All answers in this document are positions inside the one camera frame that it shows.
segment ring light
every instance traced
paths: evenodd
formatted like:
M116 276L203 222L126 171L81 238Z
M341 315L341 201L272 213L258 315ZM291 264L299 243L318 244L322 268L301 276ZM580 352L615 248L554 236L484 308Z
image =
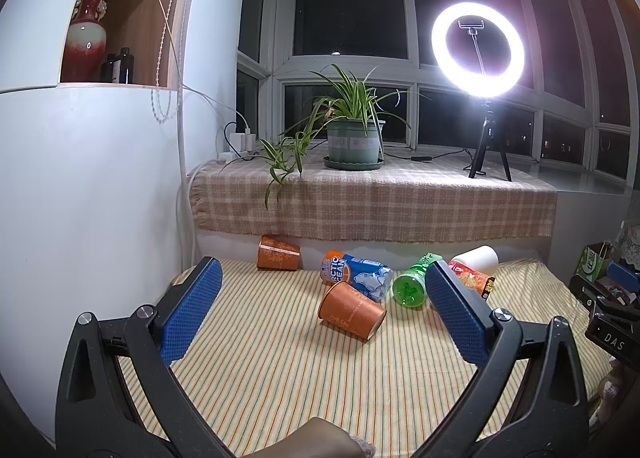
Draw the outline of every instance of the ring light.
M511 50L511 62L500 75L470 72L460 66L449 53L447 30L452 22L463 16L479 16L491 21L507 38ZM476 97L488 98L503 94L511 89L522 75L524 47L518 32L500 12L479 3L458 3L444 10L433 25L431 45L444 75L460 89Z

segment plant pot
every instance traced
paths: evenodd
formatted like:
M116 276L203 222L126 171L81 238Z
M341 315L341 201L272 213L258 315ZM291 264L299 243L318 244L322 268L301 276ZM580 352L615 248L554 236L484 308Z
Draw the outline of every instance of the plant pot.
M380 130L385 121L379 120ZM326 125L329 159L348 164L375 164L378 161L380 142L373 120L362 127L357 118L336 118Z

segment orange paper cup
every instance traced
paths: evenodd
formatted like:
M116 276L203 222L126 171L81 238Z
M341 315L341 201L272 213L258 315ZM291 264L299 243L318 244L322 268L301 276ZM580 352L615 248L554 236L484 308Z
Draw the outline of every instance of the orange paper cup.
M382 321L386 310L365 297L349 283L339 281L324 294L318 317L367 341L371 339Z
M258 268L297 270L300 263L300 247L270 238L266 234L258 244Z

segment snack package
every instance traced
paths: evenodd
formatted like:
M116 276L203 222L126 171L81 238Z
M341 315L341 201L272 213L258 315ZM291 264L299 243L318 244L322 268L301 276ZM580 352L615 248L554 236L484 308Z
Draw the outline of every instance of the snack package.
M472 288L481 295L482 299L487 300L489 294L494 289L495 278L482 272L476 272L459 261L449 261L447 264L465 286Z

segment green bottle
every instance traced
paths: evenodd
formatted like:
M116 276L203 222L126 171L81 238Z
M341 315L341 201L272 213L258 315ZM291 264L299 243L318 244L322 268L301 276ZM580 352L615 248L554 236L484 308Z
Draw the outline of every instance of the green bottle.
M396 302L409 308L424 303L424 299L427 297L424 286L427 267L434 261L441 259L442 256L427 252L414 266L400 274L392 285Z

